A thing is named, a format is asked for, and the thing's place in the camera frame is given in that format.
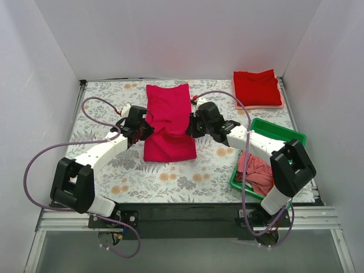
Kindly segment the magenta t-shirt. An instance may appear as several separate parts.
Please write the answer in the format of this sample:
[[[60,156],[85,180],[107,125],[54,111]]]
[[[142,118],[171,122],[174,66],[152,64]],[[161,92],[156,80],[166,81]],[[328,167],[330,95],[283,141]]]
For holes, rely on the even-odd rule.
[[[146,162],[170,163],[193,160],[197,157],[195,140],[187,135],[192,111],[189,85],[173,88],[147,85],[147,122],[155,128],[144,141]]]

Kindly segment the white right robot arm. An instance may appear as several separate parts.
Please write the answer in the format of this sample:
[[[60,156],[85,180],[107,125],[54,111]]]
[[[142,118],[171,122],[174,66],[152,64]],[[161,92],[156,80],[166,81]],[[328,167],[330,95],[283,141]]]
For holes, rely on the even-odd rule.
[[[192,100],[192,112],[186,134],[192,138],[210,135],[217,143],[243,149],[272,168],[274,186],[260,202],[258,221],[264,226],[278,219],[278,211],[315,176],[316,169],[303,144],[274,140],[252,131],[240,123],[225,120],[215,103],[198,98]]]

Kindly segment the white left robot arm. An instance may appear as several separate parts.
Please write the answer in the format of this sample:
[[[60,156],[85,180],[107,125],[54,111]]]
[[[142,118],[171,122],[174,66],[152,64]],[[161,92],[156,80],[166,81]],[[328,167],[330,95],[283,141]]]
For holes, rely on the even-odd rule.
[[[154,128],[146,121],[147,114],[146,108],[127,104],[101,143],[73,159],[62,158],[56,167],[51,200],[80,214],[99,214],[106,226],[116,227],[121,214],[115,210],[116,202],[96,194],[95,175],[117,155],[152,135]]]

